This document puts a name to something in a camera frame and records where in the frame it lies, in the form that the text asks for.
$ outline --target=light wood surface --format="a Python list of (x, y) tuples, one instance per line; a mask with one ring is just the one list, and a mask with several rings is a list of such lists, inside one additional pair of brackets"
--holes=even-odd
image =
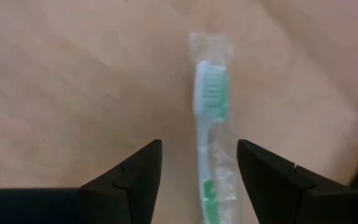
[(349, 182), (358, 1), (0, 0), (0, 187), (79, 186), (162, 139), (153, 223), (200, 223), (194, 30), (236, 45), (233, 146), (245, 138)]

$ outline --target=clear plastic packaging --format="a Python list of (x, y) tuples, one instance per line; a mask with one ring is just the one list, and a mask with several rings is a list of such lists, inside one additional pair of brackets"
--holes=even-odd
[(228, 144), (226, 66), (234, 45), (225, 35), (194, 32), (190, 57), (196, 66), (194, 114), (197, 120), (198, 180), (206, 224), (240, 224), (239, 173)]

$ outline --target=toothbrush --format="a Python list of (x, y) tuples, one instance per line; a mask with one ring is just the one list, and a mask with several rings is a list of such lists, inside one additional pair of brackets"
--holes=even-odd
[(201, 206), (207, 224), (220, 224), (216, 189), (209, 166), (209, 129), (227, 115), (225, 66), (201, 61), (196, 66), (193, 112), (197, 122), (198, 182)]

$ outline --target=table surface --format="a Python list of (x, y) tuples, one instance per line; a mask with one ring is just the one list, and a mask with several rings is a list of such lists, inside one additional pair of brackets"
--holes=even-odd
[[(162, 139), (153, 223), (200, 223), (195, 30), (235, 43), (233, 146), (351, 180), (358, 1), (0, 0), (0, 187), (79, 186)], [(242, 191), (244, 223), (257, 223)]]

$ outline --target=plastic wrapper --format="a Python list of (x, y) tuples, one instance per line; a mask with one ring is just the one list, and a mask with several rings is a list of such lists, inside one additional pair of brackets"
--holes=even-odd
[[(240, 224), (239, 173), (234, 153), (236, 147), (230, 146), (230, 136), (227, 135), (229, 82), (226, 67), (233, 55), (234, 45), (225, 35), (194, 32), (190, 34), (189, 46), (190, 57), (196, 67), (193, 109), (197, 120), (198, 180), (204, 222)], [(205, 85), (209, 85), (200, 78), (200, 73), (205, 71), (204, 64), (214, 72), (223, 71), (224, 82), (218, 84), (226, 92), (219, 92), (219, 96), (223, 96), (218, 110), (215, 107), (209, 110), (208, 104), (203, 105), (204, 98), (210, 100), (202, 91)]]

